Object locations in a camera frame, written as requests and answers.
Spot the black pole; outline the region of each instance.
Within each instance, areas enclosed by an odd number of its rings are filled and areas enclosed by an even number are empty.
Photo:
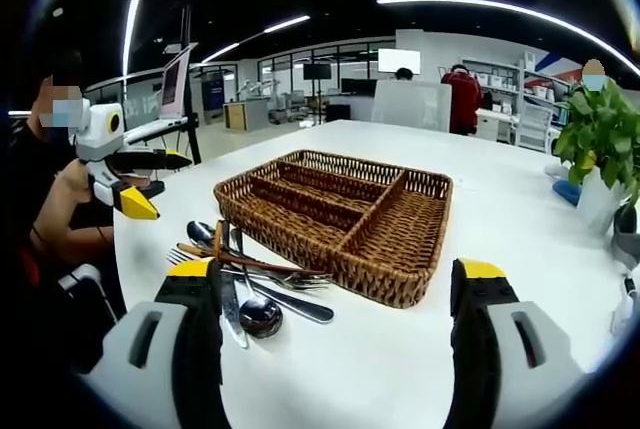
[[[191,5],[186,4],[182,8],[182,26],[180,28],[180,39],[182,49],[186,49],[191,43]],[[191,146],[191,155],[193,156],[193,163],[200,164],[202,158],[200,157],[200,146],[198,145],[198,136],[196,135],[196,128],[198,127],[198,114],[193,112],[193,106],[191,105],[191,83],[189,76],[189,67],[187,63],[187,80],[184,85],[184,114],[187,116],[187,136],[189,138],[189,145]]]

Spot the woven cutlery tray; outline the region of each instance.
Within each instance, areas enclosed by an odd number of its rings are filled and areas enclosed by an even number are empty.
[[[449,217],[447,176],[296,151],[214,188],[222,215],[300,267],[387,306],[417,304]]]

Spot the whiteboard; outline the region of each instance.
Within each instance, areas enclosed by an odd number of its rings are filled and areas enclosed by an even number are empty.
[[[396,72],[401,67],[420,74],[420,51],[404,49],[379,49],[378,72]]]

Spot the butter knife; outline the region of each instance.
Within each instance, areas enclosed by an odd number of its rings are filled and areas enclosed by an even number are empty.
[[[225,244],[229,244],[229,221],[220,221],[222,223],[222,240]],[[231,335],[236,342],[246,349],[249,347],[249,340],[244,328],[240,325],[240,304],[238,303],[238,294],[236,293],[236,285],[232,274],[221,274],[220,296],[222,300],[222,313],[227,326],[231,331]]]

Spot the ceiling light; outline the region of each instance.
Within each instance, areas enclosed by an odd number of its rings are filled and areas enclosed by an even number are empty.
[[[129,12],[127,14],[127,27],[124,33],[124,46],[122,47],[122,75],[129,74],[129,49],[131,48],[131,37],[133,36],[133,26],[136,22],[136,13],[140,0],[129,2]]]
[[[520,14],[526,14],[528,16],[537,17],[538,19],[543,19],[547,22],[555,24],[560,27],[564,27],[576,34],[584,37],[585,39],[589,39],[591,42],[597,44],[602,49],[607,51],[609,54],[614,56],[620,62],[622,62],[625,66],[627,66],[634,74],[640,77],[640,68],[636,66],[630,59],[628,59],[624,54],[610,46],[602,39],[594,36],[590,32],[585,31],[573,24],[570,24],[562,19],[558,19],[557,17],[549,16],[548,14],[544,14],[542,12],[533,11],[531,9],[527,9],[520,6],[514,6],[513,4],[506,4],[504,2],[496,2],[496,1],[486,1],[486,0],[378,0],[378,4],[410,4],[410,3],[418,3],[418,2],[444,2],[450,4],[469,4],[475,6],[485,6],[485,7],[494,7],[496,9],[505,9],[511,12],[517,12]]]
[[[309,19],[311,19],[309,16],[296,17],[295,19],[291,19],[290,21],[281,22],[280,24],[276,24],[275,26],[271,26],[271,27],[265,29],[262,32],[264,32],[265,34],[269,34],[271,32],[275,32],[275,31],[278,31],[280,29],[284,29],[285,27],[293,26],[294,24],[298,24],[300,22],[308,21]]]
[[[215,59],[216,57],[221,56],[225,52],[229,52],[231,49],[235,49],[239,45],[240,45],[239,43],[234,42],[233,44],[225,47],[224,49],[220,49],[218,52],[215,52],[215,53],[211,54],[209,57],[207,57],[206,59],[204,59],[202,61],[202,64],[205,64],[205,63],[209,62],[211,59]]]

